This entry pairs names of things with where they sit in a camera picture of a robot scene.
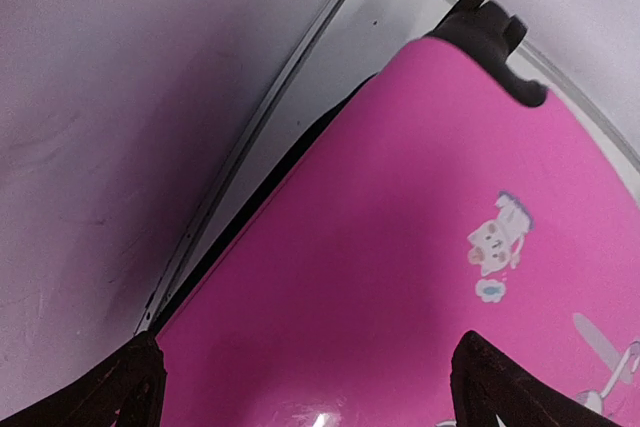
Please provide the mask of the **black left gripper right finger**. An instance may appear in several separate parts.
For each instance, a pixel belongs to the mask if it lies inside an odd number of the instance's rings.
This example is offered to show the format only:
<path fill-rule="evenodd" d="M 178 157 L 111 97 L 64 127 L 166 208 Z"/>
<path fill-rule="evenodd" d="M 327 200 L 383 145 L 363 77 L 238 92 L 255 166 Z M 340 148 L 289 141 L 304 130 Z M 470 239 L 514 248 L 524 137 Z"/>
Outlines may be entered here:
<path fill-rule="evenodd" d="M 609 370 L 601 388 L 583 389 L 569 397 L 545 384 L 479 333 L 468 330 L 451 355 L 451 426 L 623 426 L 606 400 L 625 381 L 625 352 L 598 329 L 579 335 Z"/>

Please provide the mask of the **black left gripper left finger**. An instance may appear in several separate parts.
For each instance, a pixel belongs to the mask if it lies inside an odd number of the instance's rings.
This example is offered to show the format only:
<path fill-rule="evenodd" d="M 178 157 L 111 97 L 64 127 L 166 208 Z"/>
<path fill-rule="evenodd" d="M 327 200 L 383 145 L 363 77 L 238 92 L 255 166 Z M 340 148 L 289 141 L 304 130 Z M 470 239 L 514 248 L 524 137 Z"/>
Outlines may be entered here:
<path fill-rule="evenodd" d="M 166 370 L 152 334 L 138 334 L 68 386 L 1 421 L 24 426 L 160 425 Z"/>

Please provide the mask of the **pink cartoon suitcase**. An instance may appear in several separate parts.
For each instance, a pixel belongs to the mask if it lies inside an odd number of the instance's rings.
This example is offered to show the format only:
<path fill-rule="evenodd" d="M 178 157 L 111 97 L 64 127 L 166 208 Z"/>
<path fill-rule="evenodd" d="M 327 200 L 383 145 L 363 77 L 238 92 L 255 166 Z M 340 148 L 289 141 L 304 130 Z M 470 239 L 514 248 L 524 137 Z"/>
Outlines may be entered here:
<path fill-rule="evenodd" d="M 451 426 L 479 333 L 639 422 L 639 210 L 564 103 L 507 58 L 523 23 L 458 0 L 313 129 L 157 321 L 165 426 Z"/>

